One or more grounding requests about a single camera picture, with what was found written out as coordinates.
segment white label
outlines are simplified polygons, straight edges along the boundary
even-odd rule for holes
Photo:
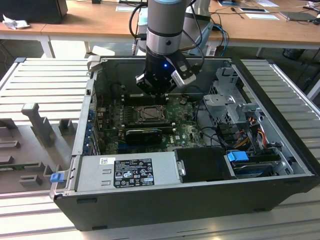
[[[141,182],[151,182],[153,180],[154,180],[153,177],[141,178]]]
[[[114,164],[116,158],[115,157],[101,157],[100,158],[100,164],[105,165],[105,164]]]

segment wooden desk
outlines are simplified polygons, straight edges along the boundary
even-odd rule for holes
[[[279,7],[266,7],[270,12],[300,12],[304,9],[297,6],[305,3],[299,0],[272,0],[272,2]],[[67,6],[68,13],[61,24],[31,23],[31,28],[22,30],[10,30],[1,25],[0,38],[38,40],[47,57],[54,57],[51,40],[133,42],[128,27],[131,12],[117,12],[116,2],[92,4],[91,1],[67,0]],[[250,19],[245,14],[242,14],[244,19],[241,19],[238,14],[232,14],[234,12],[230,7],[220,6],[216,1],[211,1],[210,10],[221,13],[223,28],[230,37],[229,46],[297,49],[318,49],[320,46],[320,26],[312,23],[304,25],[295,21],[287,22],[278,13],[274,15],[280,20]],[[217,14],[213,14],[212,17],[219,23]],[[215,48],[221,39],[220,32],[212,32],[209,36],[210,47]]]
[[[132,38],[129,32],[131,12],[116,11],[116,2],[67,0],[68,13],[61,24],[47,24],[43,35]],[[136,24],[138,14],[133,21]]]
[[[272,2],[279,5],[279,7],[264,7],[269,12],[305,11],[302,7],[296,7],[303,5],[303,1],[292,1],[293,3],[291,3],[284,0],[272,0]],[[273,47],[275,44],[277,46],[289,44],[293,46],[299,45],[301,48],[303,48],[302,46],[306,46],[306,48],[314,46],[317,49],[320,46],[320,27],[311,22],[306,25],[305,22],[286,21],[279,13],[272,15],[280,20],[250,19],[246,14],[241,14],[244,17],[242,19],[238,14],[231,14],[234,12],[230,8],[223,8],[217,2],[212,2],[210,5],[211,12],[216,11],[220,14],[223,29],[229,34],[229,44],[231,46],[243,43],[247,43],[249,44],[248,46],[252,47]],[[314,11],[308,11],[308,13],[316,16]],[[213,14],[212,18],[216,23],[220,22],[217,14]],[[209,37],[210,41],[220,41],[220,39],[220,32],[213,32]]]

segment blue tab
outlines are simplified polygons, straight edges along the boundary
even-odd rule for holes
[[[53,173],[50,178],[51,183],[63,183],[64,182],[64,174],[63,173]]]
[[[238,161],[248,161],[248,155],[245,151],[232,151],[227,154],[227,157],[230,162],[238,162]]]

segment floor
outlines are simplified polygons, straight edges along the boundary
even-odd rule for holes
[[[4,76],[7,69],[14,62],[17,57],[27,58],[41,58],[43,50],[40,42],[38,41],[26,41],[26,40],[5,40],[2,41],[3,46],[0,46],[0,79]],[[130,56],[132,52],[131,43],[101,43],[91,42],[90,49],[93,46],[99,46],[112,50],[116,56]],[[238,56],[246,59],[256,59],[257,48],[255,47],[228,47],[225,53],[226,57]],[[298,61],[290,60],[282,55],[283,50],[280,48],[268,48],[265,49],[261,55],[262,59],[271,59],[286,73],[286,75],[294,82],[300,76],[301,72],[306,67],[307,63],[312,59],[317,50],[306,50]],[[299,82],[296,83],[300,88],[304,86],[306,79],[314,74],[314,72],[320,67],[320,54],[316,57],[313,62],[305,71],[300,78]],[[320,96],[318,96],[314,102],[320,105]]]

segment black cable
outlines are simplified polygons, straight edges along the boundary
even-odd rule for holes
[[[310,11],[310,10],[304,10],[304,11],[297,11],[297,13],[304,13],[304,12],[307,12],[307,11]],[[213,12],[210,12],[210,14],[224,14],[224,15],[234,15],[234,14],[249,14],[250,12],[232,12],[232,13],[229,13],[229,12],[219,12],[217,13],[216,11],[213,11]],[[278,11],[270,11],[270,12],[259,12],[259,14],[278,14],[279,12]]]
[[[192,0],[188,6],[189,6],[189,7],[192,6],[196,1],[197,1],[197,0]]]
[[[198,28],[198,31],[200,33],[200,42],[196,44],[196,46],[198,47],[198,46],[200,46],[200,44],[202,43],[202,40],[203,40],[202,31],[201,31],[201,28],[199,26],[199,22],[197,20],[197,16],[196,16],[196,13],[195,13],[194,6],[191,5],[190,8],[191,8],[191,11],[192,11],[195,23],[196,23],[196,27]]]
[[[187,91],[187,89],[189,89],[189,88],[195,88],[195,89],[199,90],[199,92],[201,92],[203,95],[207,95],[207,94],[208,94],[208,93],[202,91],[202,90],[200,89],[200,87],[198,87],[198,86],[196,86],[196,85],[187,85],[187,87],[183,90],[183,94],[186,94],[186,91]]]
[[[16,60],[16,58],[15,58],[15,57],[8,51],[8,49],[5,47],[4,42],[5,42],[5,40],[3,40],[2,42],[0,42],[0,46],[3,47],[3,49],[10,55],[10,57],[11,57],[13,60]]]
[[[137,5],[137,6],[134,8],[134,10],[132,11],[131,16],[130,16],[130,18],[129,18],[129,31],[130,31],[131,35],[134,37],[134,39],[137,38],[137,35],[136,35],[136,34],[134,33],[134,31],[132,30],[132,20],[133,20],[133,18],[134,18],[134,16],[135,16],[136,12],[137,12],[140,8],[146,7],[146,6],[147,6],[147,3],[145,3],[145,2],[140,3],[139,5]]]
[[[222,29],[222,31],[220,31],[221,34],[222,34],[222,40],[221,40],[220,44],[218,45],[218,47],[221,47],[221,46],[222,46],[222,43],[223,43],[224,40],[225,40],[225,37],[224,37],[224,36],[226,35],[226,40],[227,40],[227,42],[226,42],[226,44],[225,44],[224,51],[221,53],[221,54],[223,54],[223,53],[227,50],[230,37],[229,37],[229,33],[228,33],[226,30],[224,30],[224,28],[223,28],[223,26],[222,26],[222,21],[221,21],[220,13],[217,13],[217,12],[216,12],[215,14],[217,14],[218,17],[219,17],[220,27],[221,27],[221,29]]]
[[[231,7],[230,9],[232,12],[235,12],[236,14],[238,14],[242,19],[245,19],[243,16],[241,16],[241,14],[237,12],[237,10],[234,7]]]
[[[307,22],[307,23],[302,23],[302,22],[300,22],[300,21],[296,21],[298,24],[301,24],[301,25],[308,25],[309,24],[309,22]]]
[[[316,56],[318,55],[318,53],[320,52],[320,47],[318,49],[318,51],[316,51],[316,53],[314,54],[313,58],[309,61],[309,63],[307,64],[307,66],[305,66],[305,68],[303,69],[303,71],[301,72],[300,76],[297,78],[297,80],[295,81],[295,84],[298,84],[300,78],[302,77],[302,75],[305,73],[305,71],[308,69],[308,67],[310,66],[310,64],[314,61],[314,59],[316,58]]]
[[[215,21],[214,21],[214,19],[212,18],[212,16],[210,16],[210,18],[211,18],[212,22],[215,24]],[[221,46],[222,46],[222,43],[224,42],[224,39],[225,39],[224,33],[223,33],[222,31],[220,31],[220,32],[221,32],[221,34],[222,34],[222,40],[221,40],[220,44],[218,45],[218,47],[221,47]]]
[[[202,52],[202,50],[200,49],[200,47],[197,45],[197,43],[192,39],[192,37],[185,31],[182,30],[182,32],[186,35],[186,37],[196,46],[196,48],[198,49],[198,51],[201,54],[201,64],[200,64],[200,68],[203,67],[204,63],[205,63],[205,55]]]

